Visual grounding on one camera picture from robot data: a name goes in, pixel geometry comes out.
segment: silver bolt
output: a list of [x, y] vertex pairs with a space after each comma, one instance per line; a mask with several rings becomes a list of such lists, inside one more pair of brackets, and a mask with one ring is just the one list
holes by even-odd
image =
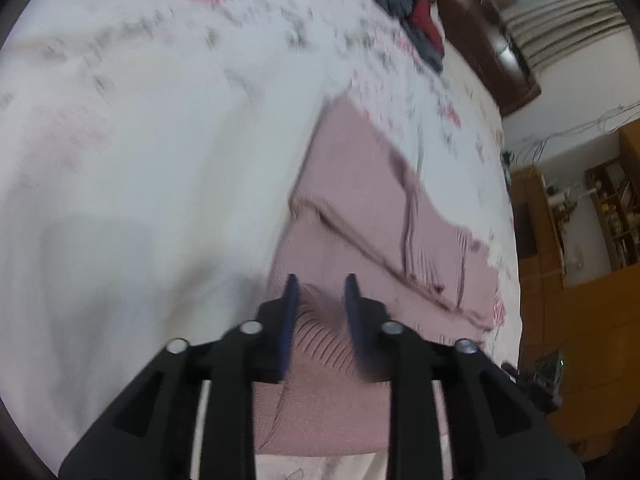
[[189, 343], [181, 338], [171, 339], [166, 344], [166, 350], [171, 354], [181, 354], [189, 347]]
[[475, 354], [478, 351], [478, 346], [471, 339], [458, 339], [454, 347], [462, 354]]
[[255, 335], [262, 332], [262, 323], [259, 321], [245, 321], [240, 325], [240, 332], [247, 335]]
[[398, 335], [402, 333], [404, 327], [397, 321], [385, 321], [382, 324], [382, 332], [387, 335]]

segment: beige curtain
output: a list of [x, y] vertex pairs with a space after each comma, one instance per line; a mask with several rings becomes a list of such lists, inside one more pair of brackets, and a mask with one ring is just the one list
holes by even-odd
[[613, 0], [524, 0], [502, 17], [535, 73], [628, 27]]

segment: pile of clothes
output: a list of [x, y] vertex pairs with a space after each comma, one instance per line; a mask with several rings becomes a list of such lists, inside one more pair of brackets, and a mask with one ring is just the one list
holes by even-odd
[[436, 0], [375, 0], [397, 18], [420, 57], [437, 73], [442, 72], [444, 30], [437, 18]]

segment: folded pink garment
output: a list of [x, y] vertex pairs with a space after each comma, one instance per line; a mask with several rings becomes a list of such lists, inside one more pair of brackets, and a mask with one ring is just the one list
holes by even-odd
[[[470, 244], [482, 246], [445, 222], [416, 182], [404, 158], [347, 99], [327, 109], [271, 271], [267, 297], [279, 296], [292, 272], [302, 284], [303, 305], [286, 380], [256, 387], [258, 452], [327, 456], [386, 447], [388, 386], [366, 384], [354, 369], [342, 298], [349, 273], [364, 296], [385, 303], [393, 318], [425, 339], [481, 339], [484, 325], [460, 306], [474, 295], [463, 286], [465, 276], [482, 275], [467, 270], [466, 252]], [[407, 267], [416, 279], [408, 279]], [[494, 296], [482, 306], [491, 317], [496, 287], [494, 280]], [[443, 420], [438, 387], [436, 398]]]

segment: black clamp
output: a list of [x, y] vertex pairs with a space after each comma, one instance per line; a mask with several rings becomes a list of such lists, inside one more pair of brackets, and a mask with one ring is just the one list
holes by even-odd
[[[276, 383], [289, 365], [300, 303], [291, 275], [279, 300], [219, 341], [175, 339], [129, 383], [71, 450], [61, 480], [187, 480], [202, 381], [210, 380], [199, 478], [255, 480], [252, 382]], [[442, 382], [456, 478], [582, 480], [576, 457], [543, 415], [470, 340], [429, 343], [360, 296], [345, 303], [356, 360], [390, 381], [387, 480], [442, 478], [432, 381]]]

